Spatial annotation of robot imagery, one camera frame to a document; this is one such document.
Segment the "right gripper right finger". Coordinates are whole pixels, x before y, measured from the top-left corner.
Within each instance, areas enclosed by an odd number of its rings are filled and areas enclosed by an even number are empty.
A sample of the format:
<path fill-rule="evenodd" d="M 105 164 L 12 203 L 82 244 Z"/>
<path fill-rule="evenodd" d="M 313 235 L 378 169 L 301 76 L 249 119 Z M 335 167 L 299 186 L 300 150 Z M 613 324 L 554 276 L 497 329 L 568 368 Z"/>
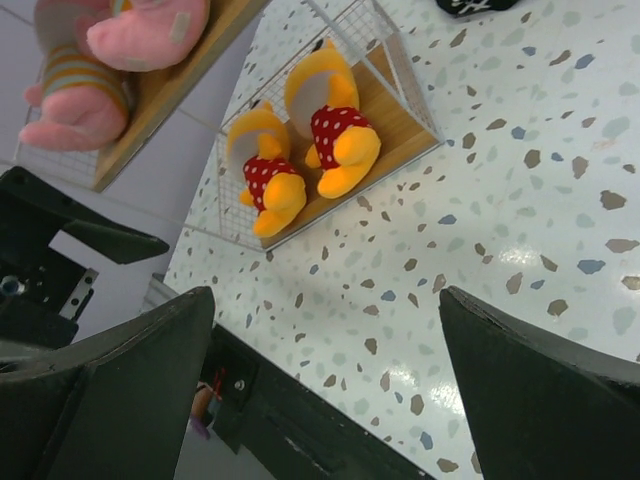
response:
<path fill-rule="evenodd" d="M 639 366 L 457 287 L 439 314 L 487 479 L 636 479 Z"/>

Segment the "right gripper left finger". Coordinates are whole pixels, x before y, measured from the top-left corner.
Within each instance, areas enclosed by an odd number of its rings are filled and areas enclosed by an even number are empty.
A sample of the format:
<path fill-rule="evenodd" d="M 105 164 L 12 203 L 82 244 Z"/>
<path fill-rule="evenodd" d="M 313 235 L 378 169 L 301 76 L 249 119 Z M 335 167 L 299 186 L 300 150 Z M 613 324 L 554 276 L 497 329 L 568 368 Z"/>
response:
<path fill-rule="evenodd" d="M 2 478 L 173 478 L 214 309 L 197 287 L 2 370 Z"/>

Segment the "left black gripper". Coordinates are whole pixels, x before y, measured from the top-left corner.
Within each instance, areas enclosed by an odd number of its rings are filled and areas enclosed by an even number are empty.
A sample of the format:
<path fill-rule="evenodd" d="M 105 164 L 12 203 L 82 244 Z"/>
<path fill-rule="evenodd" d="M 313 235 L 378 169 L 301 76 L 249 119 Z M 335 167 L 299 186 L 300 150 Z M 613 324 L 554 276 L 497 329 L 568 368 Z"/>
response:
<path fill-rule="evenodd" d="M 77 203 L 22 167 L 1 175 L 1 338 L 58 349 L 78 332 L 96 275 L 50 247 L 63 230 L 116 264 L 164 255 L 162 239 L 111 222 L 69 222 Z"/>

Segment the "pink frog plush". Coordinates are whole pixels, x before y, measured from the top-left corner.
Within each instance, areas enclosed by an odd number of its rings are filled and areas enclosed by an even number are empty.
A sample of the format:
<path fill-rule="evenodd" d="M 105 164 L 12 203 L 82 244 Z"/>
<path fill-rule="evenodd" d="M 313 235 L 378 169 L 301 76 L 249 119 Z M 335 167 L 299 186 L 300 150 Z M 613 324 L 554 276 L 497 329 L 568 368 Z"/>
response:
<path fill-rule="evenodd" d="M 38 1 L 36 38 L 49 54 L 73 47 L 124 72 L 163 70 L 184 60 L 202 37 L 211 3 L 204 0 Z"/>
<path fill-rule="evenodd" d="M 40 118 L 19 133 L 21 143 L 48 151 L 94 151 L 115 141 L 129 121 L 118 71 L 71 43 L 48 49 L 40 81 L 27 88 Z"/>

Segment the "yellow frog plush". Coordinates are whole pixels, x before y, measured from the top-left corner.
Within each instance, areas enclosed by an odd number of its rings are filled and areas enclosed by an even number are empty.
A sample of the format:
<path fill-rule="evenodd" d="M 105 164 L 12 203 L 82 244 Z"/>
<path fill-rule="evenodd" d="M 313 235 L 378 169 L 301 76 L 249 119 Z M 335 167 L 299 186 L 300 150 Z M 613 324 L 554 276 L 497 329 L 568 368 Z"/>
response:
<path fill-rule="evenodd" d="M 280 233 L 307 204 L 306 182 L 290 153 L 288 130 L 266 100 L 255 101 L 229 128 L 227 170 L 243 184 L 240 203 L 257 210 L 258 238 Z"/>
<path fill-rule="evenodd" d="M 382 142 L 360 110 L 351 67 L 330 38 L 288 73 L 284 103 L 292 126 L 311 142 L 305 164 L 322 171 L 318 194 L 336 199 L 352 191 L 376 163 Z"/>

